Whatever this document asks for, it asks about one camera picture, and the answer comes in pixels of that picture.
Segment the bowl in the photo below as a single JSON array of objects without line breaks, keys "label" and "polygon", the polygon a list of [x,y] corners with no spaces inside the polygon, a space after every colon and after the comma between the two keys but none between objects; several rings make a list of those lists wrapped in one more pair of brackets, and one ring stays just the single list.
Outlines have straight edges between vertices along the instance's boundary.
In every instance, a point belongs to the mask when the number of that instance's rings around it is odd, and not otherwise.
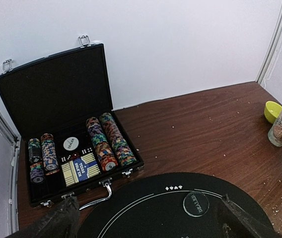
[{"label": "bowl", "polygon": [[273,124],[282,110],[282,106],[273,101],[267,101],[265,106],[265,118]]}]

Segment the brown wooden tabletop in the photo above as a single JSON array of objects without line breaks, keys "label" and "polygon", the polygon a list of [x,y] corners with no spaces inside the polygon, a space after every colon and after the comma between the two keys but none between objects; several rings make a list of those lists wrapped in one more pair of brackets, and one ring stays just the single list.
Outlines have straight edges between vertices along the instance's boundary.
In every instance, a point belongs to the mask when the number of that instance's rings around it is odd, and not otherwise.
[{"label": "brown wooden tabletop", "polygon": [[[145,167],[128,182],[168,172],[213,175],[252,196],[282,234],[282,147],[272,145],[271,125],[263,116],[265,102],[275,100],[256,82],[217,88],[116,111]],[[49,208],[28,201],[24,146],[18,167],[18,220],[22,229]],[[78,196],[80,205],[105,196],[97,188]],[[81,211],[83,222],[92,208]]]}]

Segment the silver handle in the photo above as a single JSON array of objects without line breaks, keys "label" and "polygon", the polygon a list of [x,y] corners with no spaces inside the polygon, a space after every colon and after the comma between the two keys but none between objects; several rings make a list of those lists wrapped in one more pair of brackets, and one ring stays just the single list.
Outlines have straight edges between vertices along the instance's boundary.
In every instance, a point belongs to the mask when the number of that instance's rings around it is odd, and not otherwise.
[{"label": "silver handle", "polygon": [[87,208],[87,207],[91,207],[91,206],[97,205],[97,204],[99,204],[101,202],[107,201],[107,200],[109,200],[111,198],[112,190],[111,190],[111,187],[110,187],[110,181],[103,183],[103,186],[106,187],[106,189],[108,191],[108,196],[104,197],[104,198],[100,198],[100,199],[92,201],[92,202],[88,202],[87,204],[85,204],[85,205],[83,205],[83,206],[81,206],[79,208],[80,211],[85,209],[85,208]]}]

